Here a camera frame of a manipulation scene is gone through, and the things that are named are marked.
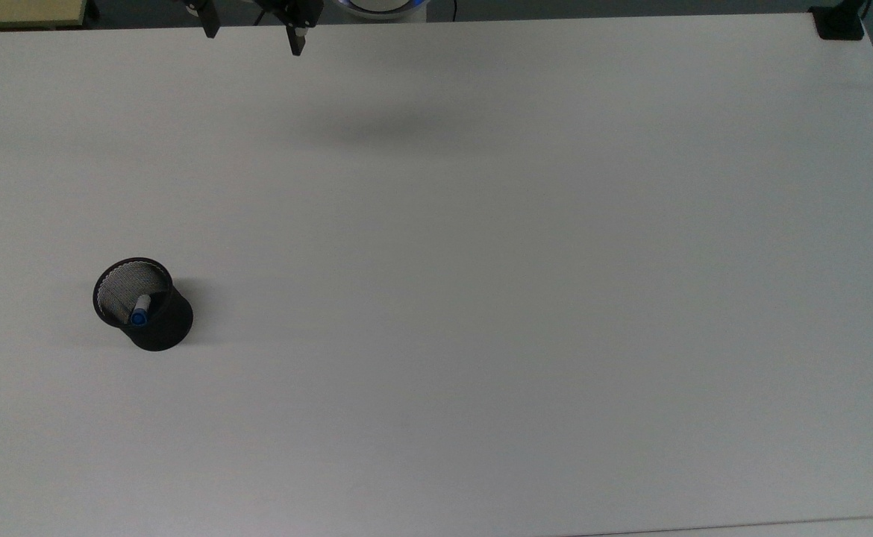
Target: white table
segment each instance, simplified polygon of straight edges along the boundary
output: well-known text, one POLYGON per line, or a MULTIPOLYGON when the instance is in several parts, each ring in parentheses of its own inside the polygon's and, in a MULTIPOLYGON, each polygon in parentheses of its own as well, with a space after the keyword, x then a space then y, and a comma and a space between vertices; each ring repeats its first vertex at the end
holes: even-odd
POLYGON ((873 50, 811 16, 0 34, 0 535, 873 516, 873 50), (98 320, 113 262, 195 307, 98 320))
MULTIPOLYGON (((628 537, 659 537, 660 533, 628 533, 628 537)), ((666 531, 662 537, 873 537, 873 519, 720 527, 710 530, 666 531)))

